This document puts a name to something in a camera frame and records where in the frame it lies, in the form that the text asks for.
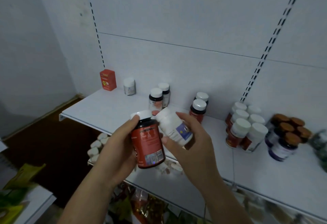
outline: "brown lid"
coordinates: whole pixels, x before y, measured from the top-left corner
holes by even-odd
[[[293,132],[294,127],[288,123],[282,122],[279,124],[279,127],[284,131],[284,132]]]
[[[290,120],[286,115],[282,114],[275,114],[273,118],[277,119],[279,122],[289,122]]]
[[[300,132],[302,138],[309,138],[312,135],[312,132],[305,127],[297,127],[296,129]]]
[[[299,143],[301,143],[300,137],[298,137],[297,135],[295,135],[291,132],[287,132],[285,134],[285,140],[288,144],[293,145],[293,146],[297,146]]]
[[[304,126],[305,122],[299,118],[292,117],[291,122],[294,123],[296,126]]]

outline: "person's left hand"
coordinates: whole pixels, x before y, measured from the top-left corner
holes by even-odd
[[[140,117],[135,115],[120,126],[102,149],[95,167],[108,175],[108,183],[114,188],[125,180],[136,166],[136,156],[129,133]]]

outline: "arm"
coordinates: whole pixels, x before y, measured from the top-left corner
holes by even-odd
[[[177,115],[192,130],[193,140],[186,144],[187,150],[168,137],[163,137],[162,142],[201,192],[213,223],[252,224],[244,208],[219,175],[211,137],[194,117],[185,113]]]
[[[138,121],[136,115],[112,134],[96,164],[67,203],[58,224],[103,224],[113,190],[136,165],[129,133]]]

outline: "person's right hand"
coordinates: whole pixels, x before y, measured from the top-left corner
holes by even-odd
[[[220,178],[211,137],[194,117],[180,112],[176,114],[193,132],[192,140],[185,145],[186,149],[191,147],[186,150],[166,136],[162,143],[176,157],[192,184],[203,193],[217,177]]]

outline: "purple label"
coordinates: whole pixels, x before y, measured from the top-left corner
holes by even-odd
[[[179,125],[176,130],[184,140],[187,140],[192,135],[192,132],[188,129],[188,127],[186,127],[184,123]]]

